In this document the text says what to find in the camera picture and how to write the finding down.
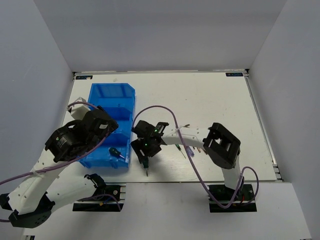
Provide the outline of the slim black green screwdriver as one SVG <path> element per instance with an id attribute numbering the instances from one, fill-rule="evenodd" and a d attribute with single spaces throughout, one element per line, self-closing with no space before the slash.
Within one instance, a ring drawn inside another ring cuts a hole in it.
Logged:
<path id="1" fill-rule="evenodd" d="M 175 146 L 176 146 L 176 148 L 177 148 L 179 151 L 182 150 L 181 147 L 180 147 L 178 144 L 175 144 Z"/>

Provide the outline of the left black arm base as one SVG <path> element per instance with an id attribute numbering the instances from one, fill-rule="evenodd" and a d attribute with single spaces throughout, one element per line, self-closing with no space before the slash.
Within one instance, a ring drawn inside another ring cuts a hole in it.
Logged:
<path id="1" fill-rule="evenodd" d="M 87 200 L 73 203 L 73 212 L 119 213 L 125 203 L 126 184 L 106 183 L 103 190 L 95 192 Z"/>

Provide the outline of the stubby green screwdriver orange tip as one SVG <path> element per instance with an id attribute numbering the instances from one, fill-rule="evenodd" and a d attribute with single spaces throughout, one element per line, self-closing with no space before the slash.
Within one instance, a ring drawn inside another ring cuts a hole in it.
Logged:
<path id="1" fill-rule="evenodd" d="M 125 157 L 121 154 L 120 151 L 118 151 L 116 148 L 114 147 L 110 147 L 109 148 L 109 153 L 111 156 L 116 157 L 116 158 L 121 158 L 121 159 L 125 159 Z"/>

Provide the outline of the stubby dark green screwdriver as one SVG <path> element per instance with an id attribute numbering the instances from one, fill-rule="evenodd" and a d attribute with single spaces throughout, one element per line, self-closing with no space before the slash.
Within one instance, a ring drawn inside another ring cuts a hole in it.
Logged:
<path id="1" fill-rule="evenodd" d="M 145 170 L 145 174 L 146 176 L 148 177 L 149 176 L 149 173 L 148 173 L 148 169 L 149 169 L 149 159 L 146 157 L 143 161 L 142 161 L 142 165 L 143 165 L 143 168 Z"/>

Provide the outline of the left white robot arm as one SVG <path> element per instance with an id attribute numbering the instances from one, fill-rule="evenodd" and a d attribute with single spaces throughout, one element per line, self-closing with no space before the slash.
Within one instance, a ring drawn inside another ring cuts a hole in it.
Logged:
<path id="1" fill-rule="evenodd" d="M 73 120 L 55 130 L 45 143 L 41 157 L 23 181 L 10 193 L 1 194 L 0 206 L 9 210 L 13 227 L 33 229 L 42 225 L 57 209 L 75 201 L 118 199 L 106 192 L 105 181 L 96 173 L 60 189 L 48 190 L 70 164 L 95 151 L 118 127 L 102 107 L 78 110 Z"/>

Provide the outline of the blue handled precision screwdriver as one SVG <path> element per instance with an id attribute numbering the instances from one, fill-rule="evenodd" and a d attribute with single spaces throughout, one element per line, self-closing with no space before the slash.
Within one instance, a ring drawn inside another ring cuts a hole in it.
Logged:
<path id="1" fill-rule="evenodd" d="M 191 158 L 195 156 L 193 150 L 189 146 L 187 146 L 187 148 L 185 148 L 184 150 L 185 150 L 185 154 L 183 153 L 182 155 L 184 156 L 185 159 L 187 158 L 187 156 L 190 156 Z"/>

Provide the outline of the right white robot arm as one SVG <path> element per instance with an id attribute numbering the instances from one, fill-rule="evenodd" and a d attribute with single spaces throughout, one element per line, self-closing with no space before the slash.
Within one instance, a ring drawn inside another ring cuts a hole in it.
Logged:
<path id="1" fill-rule="evenodd" d="M 162 150 L 161 146 L 199 148 L 222 169 L 226 195 L 233 200 L 243 195 L 244 187 L 239 183 L 242 180 L 239 166 L 241 142 L 222 124 L 215 122 L 209 128 L 171 128 L 167 122 L 158 122 L 154 126 L 140 120 L 131 131 L 137 139 L 130 145 L 145 169 L 149 167 L 149 158 Z"/>

